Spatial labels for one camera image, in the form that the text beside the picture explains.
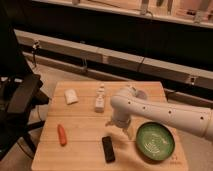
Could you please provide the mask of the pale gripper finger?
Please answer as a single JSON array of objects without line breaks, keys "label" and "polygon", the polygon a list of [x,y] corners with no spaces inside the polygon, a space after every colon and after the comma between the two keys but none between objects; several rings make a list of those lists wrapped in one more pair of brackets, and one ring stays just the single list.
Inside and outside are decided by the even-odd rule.
[{"label": "pale gripper finger", "polygon": [[132,127],[124,129],[124,133],[127,135],[129,140],[132,140],[132,138],[133,138],[133,129],[132,129]]},{"label": "pale gripper finger", "polygon": [[106,124],[105,124],[106,127],[107,127],[107,126],[113,126],[113,125],[114,125],[113,120],[109,120],[109,121],[107,121]]}]

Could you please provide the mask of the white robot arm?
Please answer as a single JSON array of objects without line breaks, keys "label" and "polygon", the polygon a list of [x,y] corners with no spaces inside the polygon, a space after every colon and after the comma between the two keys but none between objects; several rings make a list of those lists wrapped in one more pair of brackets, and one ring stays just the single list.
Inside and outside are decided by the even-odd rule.
[{"label": "white robot arm", "polygon": [[139,98],[138,93],[131,86],[119,89],[110,98],[113,114],[106,125],[127,130],[131,124],[131,116],[135,115],[213,142],[213,109],[148,101]]}]

